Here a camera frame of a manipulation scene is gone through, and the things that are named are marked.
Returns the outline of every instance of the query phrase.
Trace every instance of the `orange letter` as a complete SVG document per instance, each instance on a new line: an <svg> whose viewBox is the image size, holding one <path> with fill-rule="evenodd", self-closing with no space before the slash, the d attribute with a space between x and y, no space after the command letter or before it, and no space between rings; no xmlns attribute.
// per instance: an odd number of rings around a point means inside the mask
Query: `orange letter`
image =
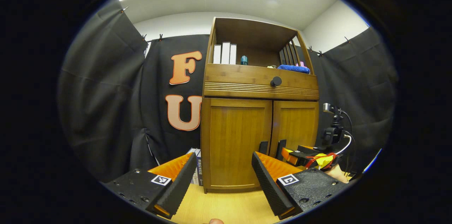
<svg viewBox="0 0 452 224"><path fill-rule="evenodd" d="M180 119L180 103L184 98L180 95L167 95L165 97L168 102L168 122L176 129L181 131L193 131L199 126L201 116L201 96L190 96L187 100L192 104L192 118L186 123Z"/></svg>
<svg viewBox="0 0 452 224"><path fill-rule="evenodd" d="M174 61L173 67L173 77L169 80L171 85L183 84L190 81L190 77L185 74L185 70L189 70L189 73L195 71L195 60L189 59L186 63L187 58L194 58L196 60L202 59L201 52L190 52L185 54L173 55L171 60Z"/></svg>

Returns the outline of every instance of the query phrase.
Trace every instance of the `black curtain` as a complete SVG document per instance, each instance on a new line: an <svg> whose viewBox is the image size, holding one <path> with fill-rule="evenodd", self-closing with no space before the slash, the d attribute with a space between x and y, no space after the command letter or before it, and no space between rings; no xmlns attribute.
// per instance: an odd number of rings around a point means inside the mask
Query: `black curtain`
<svg viewBox="0 0 452 224"><path fill-rule="evenodd" d="M205 58L209 35L176 36L153 40L146 56L142 71L140 93L137 95L142 124L135 127L131 165L153 168L155 157L160 164L185 155L191 147L200 148L200 126L192 131L181 131L168 121L167 95L180 95L184 99L180 104L181 121L191 120L190 96L202 96ZM185 74L190 77L184 84L170 84L173 77L174 62L171 58L190 52L200 52L202 58L193 60L195 70Z"/></svg>
<svg viewBox="0 0 452 224"><path fill-rule="evenodd" d="M344 152L350 154L347 171L361 172L384 146L391 129L398 81L391 54L372 28L323 56L318 56L318 52L308 52L319 83L320 105L325 102L337 105L352 119L357 151L354 157L355 146L350 145ZM333 121L332 114L323 112L321 108L319 112L316 145L321 144L323 130ZM342 124L351 132L345 115ZM343 140L338 147L347 142L347 139ZM346 159L339 164L344 170Z"/></svg>
<svg viewBox="0 0 452 224"><path fill-rule="evenodd" d="M58 85L69 144L102 182L129 170L130 100L147 47L121 10L112 0L86 22L66 54Z"/></svg>

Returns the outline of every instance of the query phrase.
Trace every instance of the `wooden cabinet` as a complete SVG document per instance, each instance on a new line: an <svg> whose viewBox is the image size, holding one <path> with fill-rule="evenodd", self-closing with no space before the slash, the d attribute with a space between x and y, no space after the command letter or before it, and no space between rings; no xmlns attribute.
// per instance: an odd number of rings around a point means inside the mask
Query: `wooden cabinet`
<svg viewBox="0 0 452 224"><path fill-rule="evenodd" d="M314 146L319 123L318 102L273 102L273 132L269 156L276 156L278 142L296 150L299 145Z"/></svg>
<svg viewBox="0 0 452 224"><path fill-rule="evenodd" d="M267 68L300 61L300 43L310 73ZM237 44L235 65L214 64L215 44ZM240 57L248 65L240 65ZM271 84L276 78L280 84ZM207 48L201 107L201 152L204 191L259 188L252 153L268 141L266 154L276 156L278 142L296 150L314 146L319 87L300 33L255 20L214 18Z"/></svg>
<svg viewBox="0 0 452 224"><path fill-rule="evenodd" d="M251 156L261 141L270 141L272 102L204 98L201 114L204 188L258 187Z"/></svg>

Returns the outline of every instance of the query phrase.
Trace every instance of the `black metal plate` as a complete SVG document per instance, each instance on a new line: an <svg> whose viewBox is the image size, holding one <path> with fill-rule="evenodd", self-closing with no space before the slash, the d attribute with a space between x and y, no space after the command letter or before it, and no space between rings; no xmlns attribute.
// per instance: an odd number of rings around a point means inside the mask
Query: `black metal plate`
<svg viewBox="0 0 452 224"><path fill-rule="evenodd" d="M276 183L291 203L298 205L302 211L321 204L346 186L316 168L280 177Z"/></svg>
<svg viewBox="0 0 452 224"><path fill-rule="evenodd" d="M283 147L286 147L286 139L282 139L278 142L278 147L276 148L276 159L282 161L283 155L281 154L281 151L283 150Z"/></svg>
<svg viewBox="0 0 452 224"><path fill-rule="evenodd" d="M149 205L154 205L171 184L170 178L135 169L105 185L125 200L145 210Z"/></svg>
<svg viewBox="0 0 452 224"><path fill-rule="evenodd" d="M267 154L268 141L262 141L259 144L259 152L266 155Z"/></svg>

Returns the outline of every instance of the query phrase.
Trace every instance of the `wooden drawer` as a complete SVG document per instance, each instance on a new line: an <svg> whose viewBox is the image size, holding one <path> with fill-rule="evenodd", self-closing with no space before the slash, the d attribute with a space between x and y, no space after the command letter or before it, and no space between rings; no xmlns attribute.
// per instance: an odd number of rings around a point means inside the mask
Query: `wooden drawer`
<svg viewBox="0 0 452 224"><path fill-rule="evenodd" d="M272 87L273 77L281 78ZM317 77L294 71L248 65L206 64L203 96L248 97L269 99L319 99Z"/></svg>

